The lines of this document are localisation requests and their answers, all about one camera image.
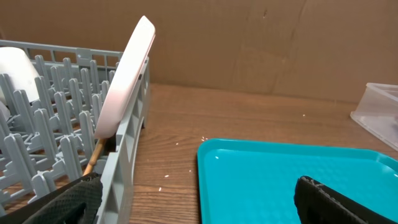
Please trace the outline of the wooden chopstick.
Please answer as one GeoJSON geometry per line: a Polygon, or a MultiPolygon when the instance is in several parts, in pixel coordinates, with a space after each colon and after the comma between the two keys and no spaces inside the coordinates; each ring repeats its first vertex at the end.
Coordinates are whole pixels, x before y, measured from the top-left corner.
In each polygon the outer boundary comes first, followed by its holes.
{"type": "Polygon", "coordinates": [[[90,157],[90,160],[83,172],[83,176],[88,175],[89,173],[93,172],[95,166],[97,165],[98,161],[103,162],[106,157],[103,155],[105,146],[106,146],[107,139],[99,139],[96,143],[94,151],[90,157]]]}

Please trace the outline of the white round plate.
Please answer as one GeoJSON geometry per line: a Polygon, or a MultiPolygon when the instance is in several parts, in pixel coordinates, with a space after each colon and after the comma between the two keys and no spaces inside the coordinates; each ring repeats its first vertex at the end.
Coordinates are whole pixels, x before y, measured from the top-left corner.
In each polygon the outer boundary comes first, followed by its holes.
{"type": "Polygon", "coordinates": [[[109,86],[96,125],[96,139],[110,138],[117,131],[154,39],[155,26],[146,16],[142,16],[127,43],[109,86]]]}

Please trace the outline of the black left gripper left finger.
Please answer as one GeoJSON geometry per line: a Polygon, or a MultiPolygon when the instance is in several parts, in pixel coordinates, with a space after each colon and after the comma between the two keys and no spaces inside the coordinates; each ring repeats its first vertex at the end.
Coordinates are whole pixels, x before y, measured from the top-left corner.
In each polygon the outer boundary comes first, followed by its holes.
{"type": "Polygon", "coordinates": [[[1,224],[93,224],[102,196],[101,176],[90,173],[1,217],[1,224]]]}

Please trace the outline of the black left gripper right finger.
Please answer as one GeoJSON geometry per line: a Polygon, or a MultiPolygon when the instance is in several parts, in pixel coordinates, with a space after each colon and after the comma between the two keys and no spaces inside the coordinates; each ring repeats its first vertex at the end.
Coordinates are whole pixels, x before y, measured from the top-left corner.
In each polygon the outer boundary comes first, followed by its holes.
{"type": "Polygon", "coordinates": [[[309,176],[297,180],[294,204],[302,224],[397,224],[309,176]]]}

